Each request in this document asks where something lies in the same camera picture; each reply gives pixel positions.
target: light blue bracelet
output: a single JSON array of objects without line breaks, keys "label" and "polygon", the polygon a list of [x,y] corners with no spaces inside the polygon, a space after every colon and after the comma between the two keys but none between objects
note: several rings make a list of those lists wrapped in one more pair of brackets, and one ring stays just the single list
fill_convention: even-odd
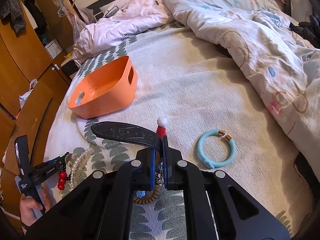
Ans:
[{"label": "light blue bracelet", "polygon": [[[202,149],[202,145],[203,145],[203,141],[210,135],[220,135],[220,136],[225,136],[226,140],[229,142],[230,148],[231,148],[231,153],[230,156],[228,157],[228,159],[226,159],[223,162],[214,162],[212,160],[210,160],[203,152]],[[206,132],[204,135],[202,135],[198,141],[198,156],[199,158],[203,161],[203,163],[210,169],[214,169],[214,168],[220,168],[223,166],[227,166],[229,165],[233,159],[236,156],[236,143],[235,140],[228,134],[226,134],[225,131],[223,130],[219,130],[219,129],[213,129],[211,131]]]}]

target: crumpled blanket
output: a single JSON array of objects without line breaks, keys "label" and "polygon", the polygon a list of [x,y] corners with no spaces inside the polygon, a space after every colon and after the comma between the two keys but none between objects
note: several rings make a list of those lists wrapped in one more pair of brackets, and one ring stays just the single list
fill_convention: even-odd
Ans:
[{"label": "crumpled blanket", "polygon": [[150,28],[173,22],[163,0],[129,0],[114,16],[87,25],[74,45],[73,60],[80,66],[87,58],[117,46]]},{"label": "crumpled blanket", "polygon": [[228,49],[320,180],[320,51],[289,29],[294,20],[273,0],[164,2],[198,38]]},{"label": "crumpled blanket", "polygon": [[14,32],[18,34],[27,27],[19,0],[7,0],[0,10],[0,18],[4,19],[10,14]]}]

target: white pom-pom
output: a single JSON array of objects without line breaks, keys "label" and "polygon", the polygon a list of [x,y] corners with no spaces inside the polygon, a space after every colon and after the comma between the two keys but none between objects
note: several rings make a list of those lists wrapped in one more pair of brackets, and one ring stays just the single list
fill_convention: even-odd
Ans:
[{"label": "white pom-pom", "polygon": [[166,127],[168,125],[168,118],[166,116],[159,117],[157,124],[161,127]]}]

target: blue silicone bangle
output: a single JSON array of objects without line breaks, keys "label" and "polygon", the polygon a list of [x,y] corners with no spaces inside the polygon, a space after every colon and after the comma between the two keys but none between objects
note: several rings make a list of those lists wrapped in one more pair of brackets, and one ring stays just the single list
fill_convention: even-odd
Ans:
[{"label": "blue silicone bangle", "polygon": [[219,132],[219,129],[213,129],[211,131],[206,132],[204,135],[202,135],[198,141],[198,156],[199,158],[203,161],[203,163],[210,169],[214,169],[214,168],[220,168],[220,167],[224,167],[229,165],[235,158],[236,156],[236,143],[235,140],[233,138],[231,138],[231,140],[229,141],[229,145],[231,148],[231,153],[228,157],[228,159],[226,159],[223,162],[214,162],[212,160],[210,160],[203,152],[202,149],[202,145],[203,145],[203,141],[209,137],[210,135],[217,135]]}]

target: orange plastic basket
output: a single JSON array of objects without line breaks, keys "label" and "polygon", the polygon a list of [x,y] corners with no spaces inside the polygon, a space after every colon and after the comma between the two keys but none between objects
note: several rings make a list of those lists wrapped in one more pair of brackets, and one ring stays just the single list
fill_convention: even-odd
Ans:
[{"label": "orange plastic basket", "polygon": [[78,84],[68,108],[84,119],[109,114],[130,105],[138,75],[128,56],[113,60],[87,75]]}]

